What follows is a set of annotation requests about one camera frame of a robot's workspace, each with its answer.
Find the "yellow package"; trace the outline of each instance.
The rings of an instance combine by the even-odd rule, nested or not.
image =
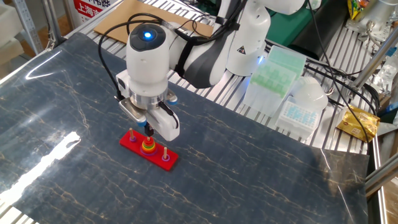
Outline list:
[[[358,0],[348,0],[348,10],[351,19],[354,19],[361,12],[361,6]]]
[[[350,105],[349,107],[353,110],[356,117],[361,121],[363,127],[365,128],[366,134],[368,134],[368,140],[371,142],[377,133],[377,129],[380,124],[380,118],[354,106]],[[337,126],[338,129],[366,142],[366,136],[361,125],[359,125],[348,108],[345,108],[341,111],[339,120],[340,124]]]

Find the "table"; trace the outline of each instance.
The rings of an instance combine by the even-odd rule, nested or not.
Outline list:
[[[112,73],[126,68],[104,55]],[[119,145],[96,44],[75,34],[0,89],[0,197],[43,223],[366,223],[368,156],[316,149],[170,84],[171,172]]]

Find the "metal grating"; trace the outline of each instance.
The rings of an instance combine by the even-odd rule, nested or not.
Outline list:
[[[121,2],[122,1],[118,1],[103,13],[96,16],[89,24],[79,27],[77,31],[86,34],[88,37],[98,43],[101,35],[93,31],[94,27],[110,12],[112,12]],[[177,0],[144,0],[143,2],[189,19],[202,19],[202,17],[198,18],[200,15],[198,11],[187,7]],[[342,69],[348,73],[357,72],[362,70],[369,62],[371,58],[371,52],[377,50],[377,47],[375,49],[373,43],[362,42],[358,40],[358,35],[358,33],[348,30],[343,25],[339,28],[338,32],[333,37],[326,50],[326,53],[328,54],[331,63],[335,68]],[[121,42],[106,37],[103,42],[103,48],[119,58],[126,58],[126,45]],[[311,63],[308,65],[319,71],[325,72],[321,66]],[[336,117],[341,109],[331,104],[329,104],[328,107],[326,107],[326,109],[323,111],[320,125],[313,136],[309,137],[308,139],[301,139],[294,134],[276,127],[276,118],[272,119],[242,104],[244,94],[250,80],[249,77],[239,77],[233,75],[229,71],[225,71],[223,78],[217,85],[207,89],[196,89],[188,82],[180,78],[176,73],[170,72],[168,76],[169,81],[172,83],[186,88],[189,91],[201,95],[202,97],[214,101],[221,106],[253,119],[258,123],[272,128],[304,144],[308,144],[309,146],[361,154],[367,153],[366,144],[359,139],[356,139],[335,128],[338,122]],[[331,80],[319,74],[315,74],[307,69],[304,70],[303,76],[315,77],[322,84],[322,87],[325,91],[328,91],[333,84]],[[369,94],[363,90],[362,93],[365,94],[365,97],[371,100],[371,96]],[[332,94],[332,98],[340,103],[343,103],[336,91],[334,94]],[[366,111],[370,111],[369,106],[366,105],[365,102],[359,97],[356,97],[351,104]]]
[[[0,200],[0,223],[1,224],[39,224],[24,215],[18,209]]]

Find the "red label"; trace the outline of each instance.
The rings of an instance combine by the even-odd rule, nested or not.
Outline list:
[[[102,9],[92,6],[82,0],[73,0],[75,3],[75,9],[82,15],[92,18],[102,11]]]

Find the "metal rack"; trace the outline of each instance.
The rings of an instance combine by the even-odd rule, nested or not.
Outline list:
[[[0,223],[2,224],[39,224],[21,211],[0,200]]]
[[[92,18],[92,20],[88,21],[86,24],[78,27],[73,32],[68,34],[66,38],[70,37],[76,32],[81,32],[93,39],[93,41],[95,41],[96,43],[98,43],[101,35],[94,32],[93,29],[108,14],[115,10],[115,8],[120,3],[122,3],[122,1],[123,0],[119,0],[112,6],[108,7],[106,10],[102,11],[97,16]],[[200,15],[200,13],[194,11],[193,9],[187,7],[179,1],[143,0],[143,2],[189,19],[198,19],[198,16]],[[212,20],[207,20],[207,23],[209,23],[210,25],[212,24],[212,22]],[[377,51],[378,48],[372,42],[362,42],[358,40],[358,36],[359,34],[357,32],[353,32],[343,25],[339,28],[338,32],[333,37],[329,47],[326,50],[326,53],[331,60],[332,66],[342,69],[348,73],[352,73],[362,70],[368,64],[371,59],[371,54]],[[124,43],[105,37],[103,42],[103,48],[119,58],[126,58],[126,45]],[[308,65],[316,70],[322,72],[325,71],[321,66],[311,63]],[[328,91],[333,85],[331,80],[328,80],[325,77],[311,72],[307,69],[304,70],[303,76],[312,76],[316,78],[321,83],[325,91]],[[202,97],[207,98],[208,100],[214,101],[215,103],[224,106],[229,110],[233,110],[236,113],[257,121],[264,126],[274,129],[290,138],[296,139],[309,146],[335,151],[352,152],[357,154],[367,154],[368,152],[367,145],[364,144],[362,141],[335,128],[338,122],[337,116],[340,112],[340,109],[338,107],[329,105],[323,111],[320,125],[313,134],[313,136],[309,137],[308,139],[301,139],[298,136],[295,136],[294,134],[284,131],[283,129],[275,126],[275,119],[272,119],[242,104],[243,97],[250,80],[249,77],[239,77],[230,73],[229,71],[226,71],[219,84],[207,89],[194,88],[174,72],[170,72],[168,74],[168,78],[170,82],[175,83],[182,88],[192,91]],[[371,100],[370,94],[366,93],[364,90],[360,90],[359,92],[364,94],[369,101]],[[332,97],[334,100],[341,103],[341,99],[336,93],[334,93]],[[369,106],[366,105],[365,102],[359,97],[354,98],[351,104],[366,111],[370,111]],[[381,161],[379,156],[377,137],[373,141],[373,148],[375,152],[374,163],[376,168],[379,168],[381,166]],[[381,220],[382,223],[387,223],[383,188],[378,192],[378,196],[380,198],[379,207]]]
[[[17,9],[19,19],[21,20],[22,26],[24,27],[23,36],[25,40],[32,47],[33,51],[38,55],[43,51],[43,46],[40,41],[39,36],[37,35],[35,24],[33,23],[32,16],[30,16],[30,12],[26,6],[25,0],[12,0]]]

